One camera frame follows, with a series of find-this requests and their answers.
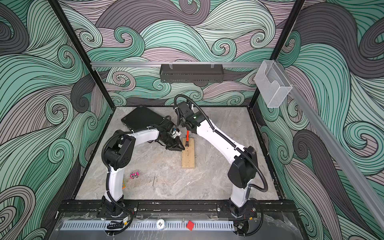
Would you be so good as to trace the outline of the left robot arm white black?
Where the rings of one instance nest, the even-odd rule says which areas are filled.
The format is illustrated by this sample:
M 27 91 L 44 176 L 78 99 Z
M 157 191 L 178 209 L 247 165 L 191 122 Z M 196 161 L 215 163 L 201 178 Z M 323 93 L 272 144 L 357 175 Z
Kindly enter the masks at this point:
M 117 218 L 124 212 L 134 213 L 123 203 L 124 171 L 132 159 L 134 148 L 147 142 L 159 142 L 167 150 L 181 152 L 185 147 L 180 135 L 180 130 L 171 120 L 163 119 L 159 124 L 129 127 L 128 131 L 117 130 L 107 140 L 101 154 L 107 168 L 106 192 L 102 202 L 111 216 Z

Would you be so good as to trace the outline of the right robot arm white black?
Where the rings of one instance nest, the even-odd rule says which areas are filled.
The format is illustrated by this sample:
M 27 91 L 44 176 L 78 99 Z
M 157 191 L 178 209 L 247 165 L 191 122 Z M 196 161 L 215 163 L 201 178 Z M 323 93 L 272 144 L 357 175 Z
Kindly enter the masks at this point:
M 177 114 L 177 126 L 200 136 L 214 146 L 231 165 L 228 178 L 233 184 L 229 198 L 229 208 L 233 216 L 239 218 L 245 214 L 246 204 L 250 200 L 252 188 L 267 192 L 267 180 L 258 165 L 255 148 L 245 147 L 221 131 L 200 106 L 186 95 L 176 95 L 174 111 Z

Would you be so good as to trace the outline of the wooden block with nails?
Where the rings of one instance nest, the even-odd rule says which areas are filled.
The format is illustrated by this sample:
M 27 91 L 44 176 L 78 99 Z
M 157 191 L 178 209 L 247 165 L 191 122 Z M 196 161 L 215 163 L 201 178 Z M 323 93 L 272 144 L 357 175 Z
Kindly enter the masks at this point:
M 195 168 L 195 141 L 193 138 L 189 139 L 189 145 L 186 146 L 186 138 L 183 138 L 183 145 L 185 150 L 182 151 L 182 169 Z

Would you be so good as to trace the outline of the claw hammer orange black handle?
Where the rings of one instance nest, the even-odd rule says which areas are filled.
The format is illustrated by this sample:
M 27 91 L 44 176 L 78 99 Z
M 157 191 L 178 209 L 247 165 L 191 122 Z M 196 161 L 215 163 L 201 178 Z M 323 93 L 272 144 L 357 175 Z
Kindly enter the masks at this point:
M 187 133 L 186 133 L 186 143 L 185 143 L 185 147 L 186 148 L 188 148 L 190 146 L 189 140 L 190 140 L 190 132 L 187 131 Z

